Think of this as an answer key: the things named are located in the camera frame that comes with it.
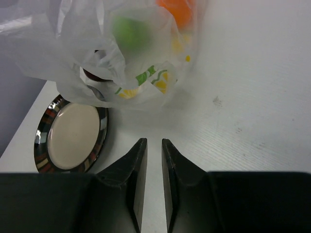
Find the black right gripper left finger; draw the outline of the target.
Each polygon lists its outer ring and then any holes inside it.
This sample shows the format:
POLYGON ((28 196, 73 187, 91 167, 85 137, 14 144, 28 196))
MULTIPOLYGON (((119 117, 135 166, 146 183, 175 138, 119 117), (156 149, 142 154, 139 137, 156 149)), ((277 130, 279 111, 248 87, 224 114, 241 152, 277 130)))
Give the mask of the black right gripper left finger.
POLYGON ((3 233, 139 233, 147 139, 99 173, 2 173, 3 233))

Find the translucent printed plastic bag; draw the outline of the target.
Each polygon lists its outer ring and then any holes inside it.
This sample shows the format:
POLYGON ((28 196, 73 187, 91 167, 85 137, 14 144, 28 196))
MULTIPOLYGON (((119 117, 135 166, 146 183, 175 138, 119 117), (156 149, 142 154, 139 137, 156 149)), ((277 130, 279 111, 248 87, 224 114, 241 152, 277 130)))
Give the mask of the translucent printed plastic bag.
POLYGON ((156 0, 3 0, 0 51, 25 76, 55 82, 68 101, 157 108, 191 73, 206 7, 195 0, 192 21, 178 28, 156 0), (122 53, 112 34, 115 17, 148 24, 148 47, 122 53))

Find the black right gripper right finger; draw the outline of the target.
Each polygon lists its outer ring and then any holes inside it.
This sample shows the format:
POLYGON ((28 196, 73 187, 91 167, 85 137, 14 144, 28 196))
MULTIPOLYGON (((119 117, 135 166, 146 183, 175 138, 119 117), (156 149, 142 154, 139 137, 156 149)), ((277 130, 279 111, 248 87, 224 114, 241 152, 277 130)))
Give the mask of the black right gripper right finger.
POLYGON ((308 233, 311 176, 304 172, 204 171, 162 140, 170 233, 308 233))

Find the orange fake fruit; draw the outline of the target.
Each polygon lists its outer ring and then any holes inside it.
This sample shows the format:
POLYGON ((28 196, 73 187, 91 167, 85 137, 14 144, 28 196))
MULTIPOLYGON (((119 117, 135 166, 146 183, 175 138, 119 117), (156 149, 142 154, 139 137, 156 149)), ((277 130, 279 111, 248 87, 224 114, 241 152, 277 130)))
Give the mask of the orange fake fruit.
POLYGON ((173 15, 178 28, 184 28, 192 21, 194 0, 157 0, 156 3, 173 15))

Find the green fake watermelon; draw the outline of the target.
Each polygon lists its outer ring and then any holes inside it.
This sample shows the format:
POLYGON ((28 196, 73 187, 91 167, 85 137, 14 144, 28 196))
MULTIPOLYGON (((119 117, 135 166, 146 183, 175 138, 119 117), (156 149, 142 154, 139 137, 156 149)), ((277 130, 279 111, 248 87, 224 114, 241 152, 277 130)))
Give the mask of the green fake watermelon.
POLYGON ((126 17, 114 18, 112 34, 122 53, 141 51, 152 41, 152 32, 148 24, 126 17))

